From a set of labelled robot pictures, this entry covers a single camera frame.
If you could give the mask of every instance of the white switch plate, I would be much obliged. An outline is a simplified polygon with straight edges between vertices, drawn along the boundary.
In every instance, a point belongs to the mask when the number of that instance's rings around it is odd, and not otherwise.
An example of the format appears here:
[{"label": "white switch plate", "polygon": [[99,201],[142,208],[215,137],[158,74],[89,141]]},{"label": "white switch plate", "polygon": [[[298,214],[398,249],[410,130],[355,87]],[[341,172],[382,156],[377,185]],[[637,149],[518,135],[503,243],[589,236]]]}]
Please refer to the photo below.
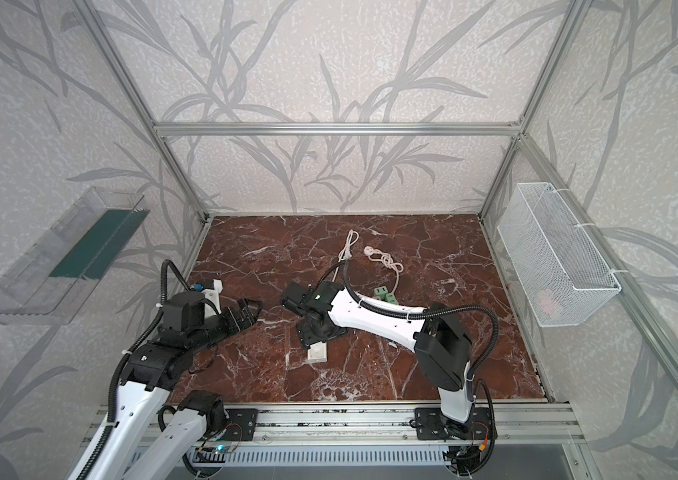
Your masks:
[{"label": "white switch plate", "polygon": [[310,345],[310,349],[307,351],[307,363],[320,363],[326,361],[328,361],[326,343],[318,342]]}]

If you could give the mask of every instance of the red marble surface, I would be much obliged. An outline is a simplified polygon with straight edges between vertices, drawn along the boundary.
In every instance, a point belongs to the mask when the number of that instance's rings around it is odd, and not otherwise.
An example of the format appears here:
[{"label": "red marble surface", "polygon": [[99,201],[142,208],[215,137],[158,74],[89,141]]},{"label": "red marble surface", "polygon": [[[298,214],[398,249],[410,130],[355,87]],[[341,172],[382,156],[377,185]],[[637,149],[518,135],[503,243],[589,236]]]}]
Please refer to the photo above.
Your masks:
[{"label": "red marble surface", "polygon": [[[372,245],[405,270],[396,297],[402,305],[482,303],[499,315],[496,349],[480,366],[494,398],[542,398],[536,373],[512,318],[507,296],[474,215],[232,216],[216,217],[190,280],[220,278],[222,306],[246,297],[264,302],[255,326],[195,357],[172,402],[191,390],[216,392],[227,402],[437,399],[412,352],[370,333],[327,344],[328,361],[308,364],[280,293],[295,281],[317,282],[336,261],[347,232],[360,233],[350,264],[353,288],[394,284],[394,273],[363,255]],[[473,359],[490,337],[482,314],[462,314],[473,339]]]}]

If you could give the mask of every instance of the orange wire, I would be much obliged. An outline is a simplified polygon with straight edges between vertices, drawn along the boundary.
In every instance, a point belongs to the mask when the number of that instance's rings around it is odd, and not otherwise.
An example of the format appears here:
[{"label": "orange wire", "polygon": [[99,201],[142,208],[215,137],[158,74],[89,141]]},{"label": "orange wire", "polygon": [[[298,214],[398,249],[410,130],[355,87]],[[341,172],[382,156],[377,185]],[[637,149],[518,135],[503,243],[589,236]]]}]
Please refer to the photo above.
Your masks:
[{"label": "orange wire", "polygon": [[230,448],[230,452],[234,452],[235,449],[238,448],[238,446],[241,444],[241,440],[243,439],[243,427],[239,426],[237,423],[231,423],[227,426],[227,428],[230,428],[232,426],[236,426],[236,427],[240,428],[241,436],[240,436],[240,438],[238,438],[238,443],[235,444],[235,447]]},{"label": "orange wire", "polygon": [[486,427],[486,439],[483,440],[483,444],[488,443],[488,426],[487,426],[485,423],[483,423],[483,422],[475,422],[475,423],[479,423],[480,425]]}]

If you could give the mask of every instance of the metal grille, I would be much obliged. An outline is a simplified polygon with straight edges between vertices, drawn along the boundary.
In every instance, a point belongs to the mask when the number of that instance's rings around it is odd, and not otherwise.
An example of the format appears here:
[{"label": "metal grille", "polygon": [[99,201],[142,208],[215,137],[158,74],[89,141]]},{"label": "metal grille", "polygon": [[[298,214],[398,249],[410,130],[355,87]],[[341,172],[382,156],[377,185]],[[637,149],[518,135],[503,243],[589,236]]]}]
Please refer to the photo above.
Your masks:
[{"label": "metal grille", "polygon": [[517,184],[498,230],[541,326],[587,320],[622,286],[549,183]]},{"label": "metal grille", "polygon": [[[226,467],[445,465],[440,446],[242,446],[210,458]],[[209,466],[197,454],[195,466]]]}]

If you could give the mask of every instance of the white cable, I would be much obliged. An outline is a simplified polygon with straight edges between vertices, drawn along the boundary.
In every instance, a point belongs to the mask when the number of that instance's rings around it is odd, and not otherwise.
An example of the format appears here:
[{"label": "white cable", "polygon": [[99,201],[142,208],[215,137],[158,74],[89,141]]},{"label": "white cable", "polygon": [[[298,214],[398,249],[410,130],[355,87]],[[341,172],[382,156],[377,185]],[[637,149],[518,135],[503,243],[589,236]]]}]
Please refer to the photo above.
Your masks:
[{"label": "white cable", "polygon": [[[385,267],[395,270],[395,286],[392,288],[392,291],[390,292],[394,295],[395,290],[397,290],[397,283],[401,279],[401,273],[403,272],[403,264],[401,264],[400,262],[396,262],[395,260],[392,260],[392,255],[382,252],[377,248],[373,248],[372,246],[366,246],[366,248],[363,249],[363,253],[372,262],[381,262],[382,265],[384,265]],[[380,255],[380,258],[373,258],[373,255]]]},{"label": "white cable", "polygon": [[[350,248],[361,238],[361,235],[356,232],[355,230],[350,230],[347,232],[347,239],[344,241],[344,248],[341,249],[341,252],[339,252],[339,255],[337,258],[339,259],[340,262],[343,262],[347,259],[352,258],[352,252],[350,251]],[[337,274],[339,273],[339,269],[334,270],[334,279],[331,280],[332,282],[335,282],[337,280]]]}]

